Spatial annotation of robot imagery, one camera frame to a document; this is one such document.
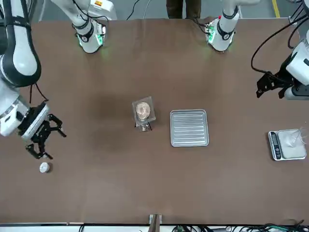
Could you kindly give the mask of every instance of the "digital scale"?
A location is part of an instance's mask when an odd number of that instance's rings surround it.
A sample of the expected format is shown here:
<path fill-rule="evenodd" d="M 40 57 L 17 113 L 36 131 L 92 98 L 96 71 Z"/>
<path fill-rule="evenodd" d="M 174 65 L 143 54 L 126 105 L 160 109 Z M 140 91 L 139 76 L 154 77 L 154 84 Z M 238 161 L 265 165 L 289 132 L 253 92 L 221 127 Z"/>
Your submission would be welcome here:
<path fill-rule="evenodd" d="M 305 145 L 300 138 L 297 138 L 295 147 L 288 146 L 281 142 L 284 141 L 284 138 L 287 135 L 296 131 L 298 131 L 298 129 L 270 131 L 268 133 L 270 148 L 274 160 L 303 160 L 307 156 Z"/>

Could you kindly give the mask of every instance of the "brown table surface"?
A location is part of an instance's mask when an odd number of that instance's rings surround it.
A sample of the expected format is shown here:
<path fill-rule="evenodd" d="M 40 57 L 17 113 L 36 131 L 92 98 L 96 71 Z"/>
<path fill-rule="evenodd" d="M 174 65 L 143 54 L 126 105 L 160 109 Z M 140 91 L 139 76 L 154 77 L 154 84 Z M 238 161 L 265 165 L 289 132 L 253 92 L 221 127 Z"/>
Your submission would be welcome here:
<path fill-rule="evenodd" d="M 67 138 L 50 136 L 53 171 L 41 174 L 17 136 L 0 138 L 0 222 L 264 224 L 309 222 L 309 162 L 276 162 L 267 132 L 304 126 L 307 101 L 256 98 L 256 47 L 287 19 L 240 20 L 215 52 L 189 20 L 110 22 L 106 47 L 86 54 L 70 23 L 33 26 L 39 85 Z M 255 65 L 289 55 L 282 32 Z M 22 90 L 28 97 L 28 88 Z M 154 100 L 153 131 L 134 129 L 131 103 Z M 42 100 L 34 90 L 34 103 Z M 207 147 L 173 148 L 169 113 L 205 109 Z"/>

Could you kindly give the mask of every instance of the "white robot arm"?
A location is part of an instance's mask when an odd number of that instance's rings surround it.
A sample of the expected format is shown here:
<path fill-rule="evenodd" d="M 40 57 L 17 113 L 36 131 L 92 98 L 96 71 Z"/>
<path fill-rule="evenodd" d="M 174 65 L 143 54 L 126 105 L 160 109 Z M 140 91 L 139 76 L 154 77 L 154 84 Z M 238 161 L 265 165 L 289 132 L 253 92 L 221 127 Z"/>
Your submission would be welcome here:
<path fill-rule="evenodd" d="M 309 15 L 309 0 L 303 0 L 302 4 Z M 279 98 L 309 100 L 309 30 L 306 37 L 282 63 L 280 70 L 276 74 L 266 72 L 257 82 L 256 95 L 260 98 L 265 92 L 277 88 L 281 88 Z"/>
<path fill-rule="evenodd" d="M 49 134 L 62 130 L 62 122 L 52 114 L 46 102 L 29 107 L 19 95 L 18 88 L 36 84 L 41 75 L 41 64 L 35 52 L 31 26 L 25 0 L 1 0 L 4 25 L 7 34 L 7 49 L 0 57 L 0 133 L 8 136 L 16 129 L 26 141 L 33 143 L 26 147 L 35 158 L 52 158 L 44 146 Z M 34 149 L 38 144 L 39 152 Z"/>
<path fill-rule="evenodd" d="M 217 51 L 225 51 L 232 43 L 235 26 L 239 19 L 240 5 L 258 4 L 260 0 L 223 0 L 223 11 L 220 18 L 206 25 L 206 39 Z"/>
<path fill-rule="evenodd" d="M 106 12 L 109 19 L 115 19 L 113 4 L 107 0 L 52 0 L 70 18 L 77 31 L 83 50 L 96 52 L 104 43 L 105 25 L 94 20 L 101 18 L 96 13 Z M 45 152 L 45 141 L 52 131 L 62 132 L 62 121 L 48 114 L 44 101 L 30 107 L 19 95 L 18 88 L 36 85 L 41 75 L 41 64 L 35 52 L 26 0 L 0 0 L 7 34 L 7 49 L 0 56 L 0 134 L 8 136 L 15 130 L 22 139 L 32 141 L 26 150 L 35 158 L 52 157 Z M 84 9 L 91 6 L 92 16 Z"/>
<path fill-rule="evenodd" d="M 87 53 L 96 52 L 104 44 L 104 38 L 106 33 L 105 25 L 99 23 L 93 18 L 106 18 L 105 16 L 89 17 L 89 14 L 85 9 L 89 7 L 90 0 L 80 1 L 78 0 L 51 0 L 56 4 L 72 21 L 74 28 L 77 31 L 77 37 L 79 39 L 81 47 Z M 112 4 L 109 1 L 103 0 L 104 5 Z"/>

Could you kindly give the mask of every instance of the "silver ribbed tray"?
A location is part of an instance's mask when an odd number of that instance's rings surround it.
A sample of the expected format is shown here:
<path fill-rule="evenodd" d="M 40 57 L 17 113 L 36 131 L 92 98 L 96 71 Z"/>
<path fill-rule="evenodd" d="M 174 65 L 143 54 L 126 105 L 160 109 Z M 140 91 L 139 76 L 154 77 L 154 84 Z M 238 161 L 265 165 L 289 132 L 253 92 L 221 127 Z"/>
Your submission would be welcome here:
<path fill-rule="evenodd" d="M 208 145 L 209 136 L 205 110 L 173 110 L 169 114 L 169 120 L 172 146 Z"/>

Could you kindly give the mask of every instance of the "person's leg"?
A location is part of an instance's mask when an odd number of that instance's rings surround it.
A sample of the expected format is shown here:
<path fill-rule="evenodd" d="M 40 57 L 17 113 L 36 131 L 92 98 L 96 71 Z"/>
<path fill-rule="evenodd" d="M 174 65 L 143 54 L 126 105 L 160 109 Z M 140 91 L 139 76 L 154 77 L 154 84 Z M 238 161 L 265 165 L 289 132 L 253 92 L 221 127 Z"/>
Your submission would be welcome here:
<path fill-rule="evenodd" d="M 187 18 L 201 17 L 201 0 L 185 0 Z"/>
<path fill-rule="evenodd" d="M 169 18 L 183 18 L 183 0 L 166 0 Z"/>

